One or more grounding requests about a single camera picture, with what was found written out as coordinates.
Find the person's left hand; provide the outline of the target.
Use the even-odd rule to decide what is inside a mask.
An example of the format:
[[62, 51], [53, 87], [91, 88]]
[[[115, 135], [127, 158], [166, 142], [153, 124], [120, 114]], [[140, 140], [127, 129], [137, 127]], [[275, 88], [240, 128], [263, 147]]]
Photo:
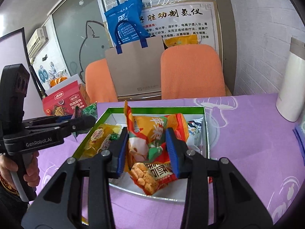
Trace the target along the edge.
[[[31, 163], [26, 169], [27, 174], [24, 175], [24, 180], [30, 187], [37, 187], [40, 182], [38, 157], [39, 152], [34, 152]], [[17, 170], [18, 166], [15, 162], [7, 158], [5, 155], [1, 155], [1, 176], [3, 177], [4, 181], [13, 189], [16, 189], [16, 187], [10, 172], [16, 172]]]

